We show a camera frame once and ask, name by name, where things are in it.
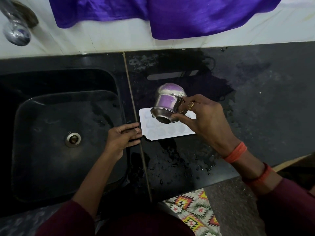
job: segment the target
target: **floor mat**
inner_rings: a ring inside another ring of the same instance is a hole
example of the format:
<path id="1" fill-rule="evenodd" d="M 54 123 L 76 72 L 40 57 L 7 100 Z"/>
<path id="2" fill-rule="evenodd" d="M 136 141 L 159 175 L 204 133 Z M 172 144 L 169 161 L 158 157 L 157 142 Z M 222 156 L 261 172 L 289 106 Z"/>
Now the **floor mat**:
<path id="1" fill-rule="evenodd" d="M 220 226 L 203 189 L 164 201 L 196 236 L 221 236 Z"/>

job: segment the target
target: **ice cube tray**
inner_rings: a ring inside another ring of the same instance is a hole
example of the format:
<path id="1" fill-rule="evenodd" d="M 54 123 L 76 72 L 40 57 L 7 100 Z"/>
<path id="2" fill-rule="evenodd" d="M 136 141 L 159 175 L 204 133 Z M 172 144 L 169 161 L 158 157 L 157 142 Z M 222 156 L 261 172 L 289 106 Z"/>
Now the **ice cube tray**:
<path id="1" fill-rule="evenodd" d="M 142 134 L 147 139 L 153 141 L 195 134 L 189 127 L 179 121 L 169 124 L 159 122 L 152 117 L 150 110 L 151 108 L 142 108 L 139 110 Z M 187 111 L 186 116 L 196 119 L 196 115 L 192 111 Z"/>

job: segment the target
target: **sink drain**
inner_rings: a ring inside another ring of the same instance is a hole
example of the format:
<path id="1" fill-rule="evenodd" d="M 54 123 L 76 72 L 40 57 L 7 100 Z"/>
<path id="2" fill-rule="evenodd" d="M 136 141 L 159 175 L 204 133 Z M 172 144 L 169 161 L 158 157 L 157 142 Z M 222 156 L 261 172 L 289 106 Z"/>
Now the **sink drain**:
<path id="1" fill-rule="evenodd" d="M 65 139 L 67 147 L 77 147 L 81 142 L 81 136 L 77 132 L 70 133 Z"/>

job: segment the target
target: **black sink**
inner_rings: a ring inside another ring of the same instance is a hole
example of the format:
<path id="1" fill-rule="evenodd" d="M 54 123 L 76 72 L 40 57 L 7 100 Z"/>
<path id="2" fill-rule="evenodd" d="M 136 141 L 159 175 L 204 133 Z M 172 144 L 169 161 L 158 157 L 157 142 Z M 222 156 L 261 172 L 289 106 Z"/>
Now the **black sink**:
<path id="1" fill-rule="evenodd" d="M 115 80 L 103 70 L 2 75 L 0 97 L 2 175 L 11 175 L 13 195 L 23 202 L 75 192 L 104 149 L 108 130 L 125 122 Z M 108 184 L 124 178 L 127 165 L 124 153 Z"/>

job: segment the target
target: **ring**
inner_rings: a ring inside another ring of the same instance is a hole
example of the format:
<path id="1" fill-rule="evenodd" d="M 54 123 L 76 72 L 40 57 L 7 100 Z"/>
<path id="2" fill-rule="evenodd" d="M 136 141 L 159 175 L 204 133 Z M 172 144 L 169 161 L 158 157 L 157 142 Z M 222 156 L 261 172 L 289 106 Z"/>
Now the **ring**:
<path id="1" fill-rule="evenodd" d="M 188 109 L 191 111 L 191 108 L 194 106 L 194 102 L 190 102 L 189 104 L 188 104 Z"/>

